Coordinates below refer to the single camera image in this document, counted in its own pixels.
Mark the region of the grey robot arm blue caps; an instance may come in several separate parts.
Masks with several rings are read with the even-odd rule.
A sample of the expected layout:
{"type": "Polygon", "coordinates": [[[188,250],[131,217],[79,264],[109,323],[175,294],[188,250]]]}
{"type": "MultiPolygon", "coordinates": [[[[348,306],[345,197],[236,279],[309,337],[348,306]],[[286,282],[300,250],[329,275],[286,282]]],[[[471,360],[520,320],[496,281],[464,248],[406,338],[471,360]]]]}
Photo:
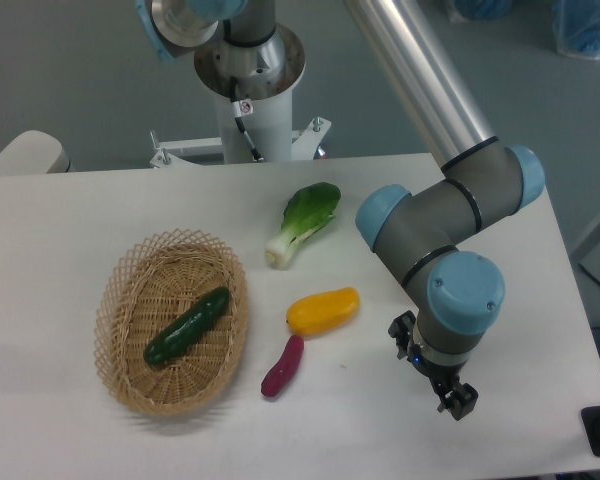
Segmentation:
{"type": "MultiPolygon", "coordinates": [[[[351,1],[350,14],[373,47],[443,178],[419,194],[398,185],[372,193],[356,227],[415,310],[390,326],[399,355],[426,376],[440,409],[469,414],[477,391],[460,380],[471,351],[504,299],[490,260],[458,246],[537,199],[543,167],[524,147],[502,146],[414,1],[351,1]]],[[[226,163],[284,162],[294,136],[290,93],[304,73],[295,35],[271,1],[139,1],[159,58],[192,54],[217,100],[226,163]]]]}

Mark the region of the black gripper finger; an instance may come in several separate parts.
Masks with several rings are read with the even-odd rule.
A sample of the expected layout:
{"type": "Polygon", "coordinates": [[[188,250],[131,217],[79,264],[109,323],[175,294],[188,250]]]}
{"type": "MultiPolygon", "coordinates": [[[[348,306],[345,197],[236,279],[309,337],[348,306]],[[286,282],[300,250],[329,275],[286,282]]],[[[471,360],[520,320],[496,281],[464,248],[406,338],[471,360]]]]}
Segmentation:
{"type": "Polygon", "coordinates": [[[395,341],[397,358],[411,360],[410,342],[416,317],[410,310],[396,317],[388,328],[389,336],[395,341]]]}
{"type": "Polygon", "coordinates": [[[437,410],[449,412],[455,420],[471,413],[479,398],[477,390],[468,383],[462,383],[459,378],[452,378],[449,382],[435,381],[434,393],[439,397],[437,410]]]}

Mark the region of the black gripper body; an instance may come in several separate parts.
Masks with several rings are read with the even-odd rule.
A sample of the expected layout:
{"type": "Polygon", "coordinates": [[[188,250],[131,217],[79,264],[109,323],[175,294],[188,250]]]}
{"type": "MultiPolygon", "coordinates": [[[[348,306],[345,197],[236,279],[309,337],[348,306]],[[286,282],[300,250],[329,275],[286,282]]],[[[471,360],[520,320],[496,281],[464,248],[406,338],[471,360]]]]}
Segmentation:
{"type": "Polygon", "coordinates": [[[456,365],[434,363],[424,356],[419,346],[409,347],[407,359],[419,373],[429,379],[434,393],[440,398],[446,398],[461,385],[460,372],[464,362],[456,365]]]}

